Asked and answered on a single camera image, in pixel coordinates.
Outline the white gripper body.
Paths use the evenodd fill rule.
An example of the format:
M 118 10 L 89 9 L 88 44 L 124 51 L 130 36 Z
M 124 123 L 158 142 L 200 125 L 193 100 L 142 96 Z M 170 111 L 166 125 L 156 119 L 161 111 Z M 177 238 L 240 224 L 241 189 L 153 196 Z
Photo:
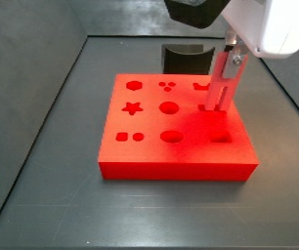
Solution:
M 230 0 L 221 14 L 256 57 L 299 51 L 299 0 Z

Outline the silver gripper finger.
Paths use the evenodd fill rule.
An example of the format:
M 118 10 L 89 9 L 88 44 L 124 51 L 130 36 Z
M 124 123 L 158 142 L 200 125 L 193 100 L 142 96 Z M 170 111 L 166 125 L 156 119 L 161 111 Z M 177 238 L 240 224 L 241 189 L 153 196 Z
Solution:
M 232 27 L 228 27 L 225 32 L 224 51 L 228 53 L 228 56 L 222 70 L 222 77 L 232 79 L 237 76 L 238 69 L 241 68 L 248 54 L 246 44 Z

